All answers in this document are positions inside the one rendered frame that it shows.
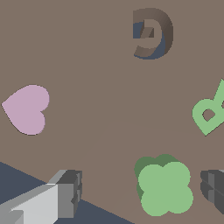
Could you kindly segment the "green openwork block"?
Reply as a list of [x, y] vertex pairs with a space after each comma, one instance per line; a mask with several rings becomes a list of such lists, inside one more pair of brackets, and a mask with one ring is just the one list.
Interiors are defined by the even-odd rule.
[[192, 119], [207, 136], [224, 123], [224, 80], [220, 80], [213, 99], [202, 99], [192, 108]]

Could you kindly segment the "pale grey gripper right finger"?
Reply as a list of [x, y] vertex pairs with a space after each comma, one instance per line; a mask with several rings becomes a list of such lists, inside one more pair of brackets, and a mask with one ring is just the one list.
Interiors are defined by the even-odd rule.
[[202, 171], [200, 178], [203, 196], [224, 214], [224, 170]]

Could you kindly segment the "brown slotted board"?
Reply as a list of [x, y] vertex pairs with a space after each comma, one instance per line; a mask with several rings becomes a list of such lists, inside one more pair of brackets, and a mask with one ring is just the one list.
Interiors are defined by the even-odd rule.
[[[0, 0], [0, 161], [37, 179], [83, 173], [84, 200], [134, 224], [224, 224], [200, 173], [224, 169], [224, 124], [205, 136], [193, 106], [224, 78], [224, 0]], [[37, 135], [2, 103], [20, 88], [50, 101]], [[193, 203], [149, 216], [134, 173], [173, 155], [190, 170]]]

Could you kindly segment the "green clover block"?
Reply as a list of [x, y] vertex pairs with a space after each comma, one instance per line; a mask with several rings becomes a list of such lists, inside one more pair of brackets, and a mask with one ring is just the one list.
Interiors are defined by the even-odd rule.
[[148, 215], [182, 214], [193, 204], [190, 171], [174, 156], [141, 157], [136, 161], [134, 172], [136, 191]]

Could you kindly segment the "pink heart block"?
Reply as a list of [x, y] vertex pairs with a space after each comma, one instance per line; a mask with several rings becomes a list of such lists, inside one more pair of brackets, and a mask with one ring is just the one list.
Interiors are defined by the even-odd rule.
[[46, 125], [43, 111], [49, 101], [50, 95], [44, 87], [28, 85], [9, 96], [2, 107], [19, 132], [34, 136], [41, 133]]

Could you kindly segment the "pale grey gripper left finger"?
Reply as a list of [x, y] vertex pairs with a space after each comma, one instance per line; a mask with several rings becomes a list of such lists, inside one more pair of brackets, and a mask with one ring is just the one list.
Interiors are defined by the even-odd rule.
[[82, 171], [59, 170], [47, 184], [0, 205], [0, 224], [53, 224], [73, 218], [82, 195]]

